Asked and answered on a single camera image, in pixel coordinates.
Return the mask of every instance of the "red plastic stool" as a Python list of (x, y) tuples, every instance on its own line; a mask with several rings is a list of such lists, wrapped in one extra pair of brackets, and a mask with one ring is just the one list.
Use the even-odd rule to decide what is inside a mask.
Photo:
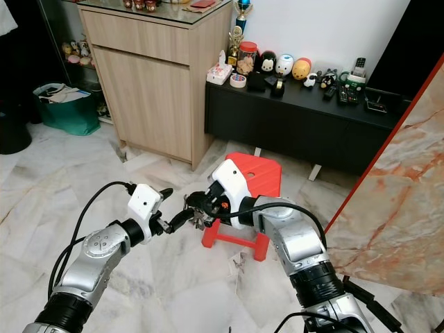
[[(256, 198), (259, 195), (280, 195), (282, 168), (276, 161), (242, 153), (228, 154), (225, 159), (232, 160), (242, 172), (245, 179), (247, 179), (248, 190), (253, 197)], [(265, 260), (268, 243), (270, 242), (270, 239), (265, 234), (258, 233), (256, 242), (247, 241), (246, 239), (228, 236), (227, 234), (219, 234), (220, 225), (221, 222), (217, 219), (212, 227), (205, 229), (202, 238), (204, 247), (211, 248), (214, 241), (220, 239), (221, 241), (229, 241), (230, 243), (253, 248), (255, 250), (255, 260), (258, 262)]]

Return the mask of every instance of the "black tv cabinet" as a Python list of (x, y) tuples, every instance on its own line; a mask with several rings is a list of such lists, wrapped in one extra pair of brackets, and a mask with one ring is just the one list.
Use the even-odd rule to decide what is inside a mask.
[(361, 175), (400, 120), (359, 105), (323, 99), (317, 84), (308, 89), (288, 78), (282, 98), (265, 92), (207, 83), (205, 132)]

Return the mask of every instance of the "teal bag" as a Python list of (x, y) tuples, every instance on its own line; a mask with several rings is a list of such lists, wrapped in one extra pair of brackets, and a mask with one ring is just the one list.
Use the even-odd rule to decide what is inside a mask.
[(89, 96), (65, 103), (42, 103), (38, 95), (60, 83), (49, 83), (33, 91), (40, 116), (46, 126), (58, 128), (73, 135), (90, 135), (100, 128), (94, 97)]

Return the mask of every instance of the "glass countertop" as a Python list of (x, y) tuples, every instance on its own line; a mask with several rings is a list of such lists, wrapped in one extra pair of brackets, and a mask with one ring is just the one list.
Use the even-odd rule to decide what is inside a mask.
[(189, 12), (183, 10), (183, 8), (197, 1), (198, 0), (191, 0), (189, 3), (184, 3), (184, 4), (162, 2), (162, 4), (159, 7), (156, 7), (155, 12), (148, 12), (146, 8), (144, 10), (136, 10), (134, 3), (132, 8), (125, 8), (125, 6), (123, 5), (123, 0), (84, 0), (78, 2), (77, 4), (82, 6), (103, 8), (108, 10), (117, 10), (119, 12), (130, 12), (136, 15), (154, 17), (156, 19), (165, 19), (168, 21), (180, 22), (184, 24), (195, 24), (197, 21), (200, 21), (202, 18), (208, 16), (216, 9), (225, 6), (231, 2), (231, 0), (222, 0), (219, 4), (217, 4), (216, 6), (214, 6), (210, 10), (207, 10), (204, 13)]

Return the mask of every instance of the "black trash bin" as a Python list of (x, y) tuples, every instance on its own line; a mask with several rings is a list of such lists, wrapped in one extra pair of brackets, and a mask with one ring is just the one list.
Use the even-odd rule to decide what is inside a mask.
[(0, 101), (0, 154), (18, 153), (31, 144), (31, 135), (18, 108)]

